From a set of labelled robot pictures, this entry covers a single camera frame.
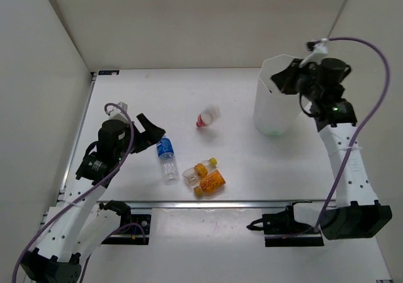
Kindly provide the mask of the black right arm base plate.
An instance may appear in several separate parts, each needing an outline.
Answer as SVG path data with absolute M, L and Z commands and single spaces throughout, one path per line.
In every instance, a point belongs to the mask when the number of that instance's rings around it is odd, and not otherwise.
M 267 248 L 324 246 L 320 233 L 315 233 L 309 224 L 297 222 L 293 213 L 287 211 L 263 214 L 246 228 L 250 231 L 262 231 Z

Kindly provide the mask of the red label coke bottle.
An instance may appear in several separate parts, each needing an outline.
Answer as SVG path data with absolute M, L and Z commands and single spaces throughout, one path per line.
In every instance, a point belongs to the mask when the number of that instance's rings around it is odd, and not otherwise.
M 196 121 L 198 128 L 208 127 L 220 118 L 220 108 L 215 105 L 207 106 L 199 115 Z

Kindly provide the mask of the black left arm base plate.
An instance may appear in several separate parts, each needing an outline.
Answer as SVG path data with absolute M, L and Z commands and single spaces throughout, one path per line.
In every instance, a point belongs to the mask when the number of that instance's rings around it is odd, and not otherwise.
M 117 232 L 102 245 L 148 245 L 150 240 L 151 211 L 134 211 L 128 204 L 111 200 L 99 204 L 99 211 L 112 211 L 120 219 Z

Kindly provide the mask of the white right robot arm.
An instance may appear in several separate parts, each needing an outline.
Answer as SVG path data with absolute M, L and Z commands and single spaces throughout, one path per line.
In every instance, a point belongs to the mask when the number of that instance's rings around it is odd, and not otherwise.
M 336 198 L 336 208 L 323 207 L 317 222 L 329 240 L 372 238 L 392 218 L 390 206 L 379 202 L 370 185 L 357 141 L 362 126 L 352 104 L 343 98 L 341 83 L 350 72 L 350 65 L 335 58 L 320 64 L 293 59 L 271 76 L 283 94 L 311 102 L 306 114 L 315 120 L 334 175 L 328 197 Z

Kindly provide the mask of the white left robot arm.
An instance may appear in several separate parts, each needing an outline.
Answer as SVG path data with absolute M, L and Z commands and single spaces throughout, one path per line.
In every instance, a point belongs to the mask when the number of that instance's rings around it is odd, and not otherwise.
M 66 193 L 63 208 L 48 220 L 29 242 L 18 260 L 35 282 L 78 282 L 88 258 L 105 239 L 132 226 L 131 208 L 122 201 L 99 205 L 88 217 L 129 154 L 157 144 L 166 133 L 140 113 L 139 132 L 125 112 L 110 114 L 98 131 L 97 141 L 86 149 L 76 171 L 76 181 Z

